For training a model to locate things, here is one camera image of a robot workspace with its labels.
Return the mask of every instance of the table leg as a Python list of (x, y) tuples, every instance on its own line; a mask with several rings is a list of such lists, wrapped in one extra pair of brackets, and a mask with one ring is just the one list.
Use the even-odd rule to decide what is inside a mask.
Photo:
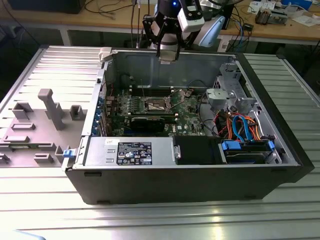
[(61, 34), (61, 38), (63, 41), (63, 45), (64, 46), (72, 46), (72, 41), (71, 38), (69, 36), (68, 30), (63, 28), (63, 29), (59, 29), (60, 30), (60, 34)]
[(229, 45), (229, 42), (232, 40), (232, 35), (222, 35), (221, 40), (218, 47), (218, 52), (225, 53), (227, 51), (227, 47)]

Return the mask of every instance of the slotted metal surface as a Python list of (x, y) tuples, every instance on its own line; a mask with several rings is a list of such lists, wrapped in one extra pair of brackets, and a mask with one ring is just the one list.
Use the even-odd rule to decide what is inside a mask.
[(11, 109), (18, 101), (28, 102), (33, 109), (46, 109), (38, 99), (40, 89), (52, 89), (53, 100), (59, 102), (63, 110), (69, 110), (72, 105), (81, 105), (87, 110), (101, 69), (99, 51), (98, 47), (50, 46), (40, 49), (3, 106), (0, 138), (15, 117)]
[[(261, 62), (282, 66), (273, 59)], [(268, 70), (269, 65), (260, 66)], [(281, 91), (269, 93), (276, 94), (275, 99), (289, 99), (277, 95), (284, 94)], [(317, 123), (320, 115), (317, 105), (278, 106), (289, 124)], [(306, 117), (310, 110), (314, 111), (312, 118)], [(320, 238), (320, 137), (314, 131), (298, 131), (316, 169), (297, 183), (280, 186), (263, 200), (87, 205), (60, 168), (0, 168), (1, 228), (20, 229), (47, 240)]]
[(286, 60), (275, 55), (245, 54), (245, 57), (309, 158), (319, 161), (318, 96)]

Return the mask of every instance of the floor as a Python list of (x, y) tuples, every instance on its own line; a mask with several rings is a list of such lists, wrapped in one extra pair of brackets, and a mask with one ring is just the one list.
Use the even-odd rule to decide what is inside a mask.
[[(16, 28), (16, 38), (3, 38), (0, 42), (0, 99), (2, 99), (6, 92), (13, 85), (20, 73), (30, 61), (32, 55), (37, 51), (38, 46), (30, 38), (27, 32), (22, 28)], [(57, 30), (54, 29), (27, 29), (30, 34), (43, 45), (62, 45), (62, 39)], [(123, 48), (131, 45), (130, 34), (127, 33), (101, 33), (89, 31), (70, 31), (72, 42), (75, 46), (88, 47), (117, 47)], [(216, 51), (218, 49), (219, 40), (211, 48), (195, 47), (195, 50), (201, 51)], [(257, 54), (282, 54), (291, 63), (298, 73), (304, 71), (304, 65), (310, 62), (310, 46), (292, 45), (292, 44), (276, 44), (276, 43), (250, 43), (246, 48), (248, 53)], [(311, 86), (311, 88), (320, 94), (320, 85), (317, 84), (320, 76), (320, 54), (317, 59), (314, 59), (313, 64), (309, 70), (303, 74), (304, 80)]]

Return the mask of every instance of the metal bracket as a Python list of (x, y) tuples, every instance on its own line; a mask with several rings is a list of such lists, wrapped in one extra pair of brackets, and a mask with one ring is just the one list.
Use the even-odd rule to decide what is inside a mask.
[(106, 59), (106, 57), (109, 57), (109, 56), (111, 56), (112, 54), (111, 54), (111, 51), (112, 51), (112, 48), (111, 47), (102, 47), (101, 49), (100, 49), (100, 52), (99, 52), (99, 60), (100, 60), (100, 62), (101, 63), (103, 63), (103, 62), (105, 62), (106, 60), (108, 60), (108, 59)]

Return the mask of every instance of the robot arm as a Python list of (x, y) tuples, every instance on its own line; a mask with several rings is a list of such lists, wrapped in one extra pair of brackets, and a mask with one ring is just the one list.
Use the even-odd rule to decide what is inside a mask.
[(158, 0), (157, 11), (143, 21), (156, 56), (165, 61), (179, 58), (181, 48), (189, 48), (205, 24), (199, 0)]
[(178, 60), (181, 48), (192, 44), (211, 47), (218, 37), (226, 5), (243, 0), (158, 0), (155, 15), (146, 15), (143, 27), (150, 48), (164, 61)]

